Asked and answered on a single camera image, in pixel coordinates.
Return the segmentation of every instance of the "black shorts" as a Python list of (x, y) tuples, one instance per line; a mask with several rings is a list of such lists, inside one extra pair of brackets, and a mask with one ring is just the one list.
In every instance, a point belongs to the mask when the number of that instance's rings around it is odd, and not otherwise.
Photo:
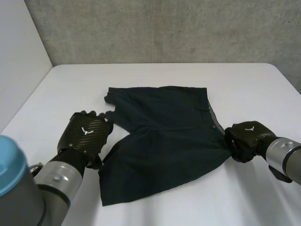
[(230, 156), (206, 88), (109, 88), (107, 112), (130, 134), (99, 170), (103, 206), (131, 202), (209, 173)]

